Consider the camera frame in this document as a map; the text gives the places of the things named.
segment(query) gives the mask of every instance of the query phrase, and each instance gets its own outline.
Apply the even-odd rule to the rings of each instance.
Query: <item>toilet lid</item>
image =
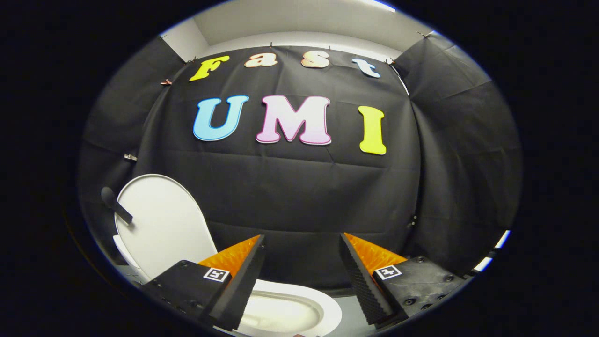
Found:
[[[175,180],[145,174],[123,187],[117,201],[133,216],[114,215],[126,250],[153,279],[180,260],[200,262],[217,253],[195,199]]]

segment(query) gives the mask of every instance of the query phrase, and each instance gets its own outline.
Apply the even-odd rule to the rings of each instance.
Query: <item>letter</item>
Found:
[[[208,73],[208,70],[214,71],[216,70],[216,68],[219,67],[221,62],[226,62],[229,60],[229,56],[221,56],[219,58],[214,58],[214,59],[209,59],[206,60],[204,62],[202,62],[202,65],[199,67],[198,72],[195,73],[195,75],[193,75],[192,78],[189,79],[189,81],[195,81],[195,80],[199,80],[199,79],[203,79],[205,77],[208,77],[208,75],[210,75]]]
[[[359,106],[358,111],[364,116],[364,140],[360,143],[360,150],[369,154],[384,155],[387,153],[387,147],[383,145],[380,120],[385,114],[379,109],[367,106]]]
[[[307,52],[304,54],[304,59],[301,60],[301,65],[307,68],[324,68],[330,63],[326,59],[327,57],[329,57],[327,52]]]
[[[371,70],[371,69],[374,69],[374,65],[371,65],[370,63],[366,62],[365,60],[353,59],[352,62],[357,63],[358,67],[364,74],[374,77],[374,78],[377,78],[377,79],[380,77],[380,74],[377,74]]]
[[[285,96],[266,96],[262,101],[267,106],[264,127],[262,132],[256,135],[256,140],[260,143],[276,143],[281,139],[281,135],[277,133],[278,122],[288,142],[295,138],[301,125],[305,124],[304,133],[299,137],[302,143],[330,144],[331,136],[326,133],[326,107],[331,103],[328,98],[310,96],[304,100],[297,112]]]
[[[213,142],[229,137],[239,124],[241,116],[241,106],[250,98],[248,96],[231,96],[227,99],[229,103],[229,113],[225,123],[218,128],[210,126],[214,108],[220,103],[220,98],[209,98],[198,103],[198,114],[193,123],[193,134],[196,138]]]
[[[247,68],[254,67],[270,67],[271,65],[277,64],[277,55],[273,53],[262,53],[250,56],[250,60],[247,61],[244,65]]]

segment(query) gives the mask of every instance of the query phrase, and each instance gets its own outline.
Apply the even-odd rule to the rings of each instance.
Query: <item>black backdrop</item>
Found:
[[[158,31],[205,8],[196,1],[9,4],[8,102],[19,108],[9,116],[14,142],[5,157],[12,163],[6,166],[9,205],[20,215],[17,235],[5,237],[3,331],[9,335],[197,335],[140,305],[143,299],[95,251],[78,225],[84,219],[75,175],[84,123],[123,60]],[[585,209],[593,208],[592,124],[579,104],[580,86],[559,85],[580,83],[588,70],[582,66],[591,64],[589,40],[580,34],[589,31],[590,8],[522,1],[503,7],[418,1],[398,8],[439,27],[497,81],[515,113],[525,162],[521,206],[499,256],[447,305],[401,333],[590,335],[581,323],[592,321],[592,310],[573,294],[591,289],[589,273],[577,264],[592,265],[584,225]],[[574,29],[556,26],[556,17]],[[568,52],[555,41],[569,41]]]
[[[113,96],[138,99],[139,84],[128,79],[140,72],[139,64],[146,63],[143,56],[173,58],[172,50],[161,43],[153,41],[144,48],[151,51],[140,52],[137,60],[117,73],[92,109],[84,133],[85,143],[95,146],[82,149],[81,194],[87,220],[107,251],[114,252],[111,236],[116,231],[98,191],[104,185],[120,191],[130,177],[147,173],[164,174],[185,186],[200,206],[218,250],[266,234],[262,279],[317,288],[348,287],[338,256],[338,235],[343,231],[396,252],[403,248],[409,232],[406,225],[415,214],[420,145],[410,100],[390,66],[327,50],[330,65],[306,68],[301,65],[303,54],[322,49],[297,46],[233,50],[178,69],[171,61],[162,67],[163,74],[142,79],[141,88],[152,88],[152,97],[156,88],[162,89],[151,109],[148,104],[139,117],[125,118],[125,104]],[[267,52],[277,55],[277,64],[244,66],[250,56]],[[189,81],[202,61],[224,55],[230,60],[208,77]],[[380,78],[366,76],[352,62],[356,58],[374,65]],[[158,76],[168,71],[171,75],[166,77],[173,85],[162,87]],[[119,90],[112,90],[120,82]],[[197,139],[192,130],[198,103],[222,100],[211,120],[218,127],[228,114],[226,99],[234,95],[249,96],[235,131],[216,142]],[[297,138],[257,142],[265,119],[262,98],[268,95],[284,95],[295,110],[307,97],[327,97],[326,130],[332,142],[325,146],[307,145]],[[364,119],[359,106],[384,112],[386,154],[360,150]],[[277,129],[282,135],[280,126]],[[137,162],[124,160],[125,153],[137,156]]]
[[[511,112],[490,78],[439,34],[393,64],[411,96],[385,63],[327,50],[327,67],[306,68],[301,60],[310,50],[321,49],[233,50],[181,67],[158,38],[128,61],[98,98],[83,135],[82,206],[104,250],[118,258],[111,212],[98,191],[120,191],[132,177],[159,173],[190,191],[218,250],[266,234],[261,278],[269,281],[348,287],[337,248],[344,231],[395,252],[423,254],[459,275],[482,260],[511,226],[522,171]],[[244,66],[260,53],[276,54],[278,63]],[[224,55],[230,59],[208,77],[189,81],[202,61]],[[380,78],[366,76],[356,58],[374,65]],[[161,76],[173,85],[160,86]],[[198,103],[235,95],[249,96],[235,131],[216,142],[198,140],[192,132]],[[268,95],[284,95],[295,110],[307,97],[327,97],[332,142],[257,142]],[[359,106],[384,112],[384,155],[359,149]],[[212,126],[227,115],[228,104],[219,104]],[[414,215],[416,225],[408,226]]]

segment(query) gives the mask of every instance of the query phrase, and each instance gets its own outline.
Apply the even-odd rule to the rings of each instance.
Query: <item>toilet bowl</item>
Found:
[[[204,216],[189,192],[161,174],[128,182],[117,201],[133,216],[118,215],[114,242],[141,283],[180,260],[202,261],[217,253]],[[325,336],[341,321],[341,308],[321,291],[257,279],[238,333],[249,336]]]

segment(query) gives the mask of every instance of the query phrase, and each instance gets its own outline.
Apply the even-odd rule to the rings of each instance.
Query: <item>white wall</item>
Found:
[[[228,52],[235,49],[269,46],[270,42],[273,43],[273,46],[308,46],[320,48],[331,46],[332,50],[354,53],[382,62],[385,62],[386,59],[395,59],[401,54],[399,50],[344,35],[320,32],[280,32],[252,35],[215,44],[210,46],[201,56]]]
[[[359,38],[320,32],[278,32],[236,38],[209,46],[193,18],[161,34],[184,61],[228,52],[235,49],[269,46],[308,46],[328,48],[373,58],[382,62],[395,59],[399,50]]]
[[[185,62],[200,57],[209,47],[193,18],[179,23],[160,36]]]

